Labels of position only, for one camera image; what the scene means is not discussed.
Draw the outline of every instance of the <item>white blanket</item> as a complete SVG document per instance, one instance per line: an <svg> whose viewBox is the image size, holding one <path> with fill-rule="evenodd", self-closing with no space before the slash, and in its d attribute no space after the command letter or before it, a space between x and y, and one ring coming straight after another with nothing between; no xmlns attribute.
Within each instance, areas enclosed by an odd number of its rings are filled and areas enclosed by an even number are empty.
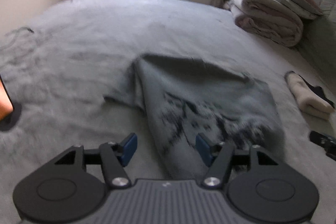
<svg viewBox="0 0 336 224"><path fill-rule="evenodd" d="M237 26L283 46L292 47L302 37L301 19L276 0L231 0L230 10Z"/></svg>

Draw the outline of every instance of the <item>towel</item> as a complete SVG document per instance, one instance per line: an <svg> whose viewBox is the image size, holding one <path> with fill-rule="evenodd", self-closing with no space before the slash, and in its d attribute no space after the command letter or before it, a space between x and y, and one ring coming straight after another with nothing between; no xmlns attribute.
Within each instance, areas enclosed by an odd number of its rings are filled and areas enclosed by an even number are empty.
<svg viewBox="0 0 336 224"><path fill-rule="evenodd" d="M329 120L330 114L333 113L335 109L333 102L325 98L323 90L323 95L314 93L306 81L293 71L288 72L285 75L285 79L301 111L324 120Z"/></svg>
<svg viewBox="0 0 336 224"><path fill-rule="evenodd" d="M197 58L146 54L105 96L147 114L157 151L174 179L201 179L207 172L195 138L238 149L260 145L283 157L284 135L266 83Z"/></svg>
<svg viewBox="0 0 336 224"><path fill-rule="evenodd" d="M286 46L296 45L303 32L301 19L276 0L230 0L235 24L247 32Z"/></svg>

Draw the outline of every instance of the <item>folded towel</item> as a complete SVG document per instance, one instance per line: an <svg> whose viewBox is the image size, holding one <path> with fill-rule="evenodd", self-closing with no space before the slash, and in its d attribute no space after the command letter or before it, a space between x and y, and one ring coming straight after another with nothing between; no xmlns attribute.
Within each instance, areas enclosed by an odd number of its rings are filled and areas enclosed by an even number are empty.
<svg viewBox="0 0 336 224"><path fill-rule="evenodd" d="M301 19L276 0L230 0L235 24L286 46L296 45L303 32Z"/></svg>
<svg viewBox="0 0 336 224"><path fill-rule="evenodd" d="M285 79L300 110L324 120L329 120L330 114L335 111L334 103L325 97L321 87L308 86L307 82L293 71L288 72L285 75ZM313 87L314 90L322 91L322 94L314 93L310 87Z"/></svg>

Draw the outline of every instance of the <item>bed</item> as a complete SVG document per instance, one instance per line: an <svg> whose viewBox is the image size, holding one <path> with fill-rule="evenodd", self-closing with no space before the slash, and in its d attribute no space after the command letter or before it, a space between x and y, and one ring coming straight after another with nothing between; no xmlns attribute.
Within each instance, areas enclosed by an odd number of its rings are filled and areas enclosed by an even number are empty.
<svg viewBox="0 0 336 224"><path fill-rule="evenodd" d="M10 33L0 49L3 80L23 105L16 127L0 133L1 223L20 220L12 203L15 185L73 144L96 148L135 132L139 145L126 168L130 178L169 177L146 116L103 99L132 61L149 52L201 58L268 83L285 133L285 161L320 192L312 221L335 220L336 163L308 139L312 129L333 134L335 115L330 122L303 116L284 75L293 70L336 98L296 50L241 30L226 10L182 0L66 0L28 26L34 33ZM99 168L89 172L101 177Z"/></svg>

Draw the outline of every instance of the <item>round disc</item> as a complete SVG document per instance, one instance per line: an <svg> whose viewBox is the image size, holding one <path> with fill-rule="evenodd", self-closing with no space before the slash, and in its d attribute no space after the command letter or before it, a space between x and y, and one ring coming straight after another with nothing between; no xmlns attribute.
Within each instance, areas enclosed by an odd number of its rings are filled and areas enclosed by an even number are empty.
<svg viewBox="0 0 336 224"><path fill-rule="evenodd" d="M290 223L311 217L319 201L315 185L300 174L236 177L227 195L234 207L257 221Z"/></svg>
<svg viewBox="0 0 336 224"><path fill-rule="evenodd" d="M96 177L60 165L22 180L14 189L13 201L24 218L63 223L90 214L99 207L104 196L105 186Z"/></svg>

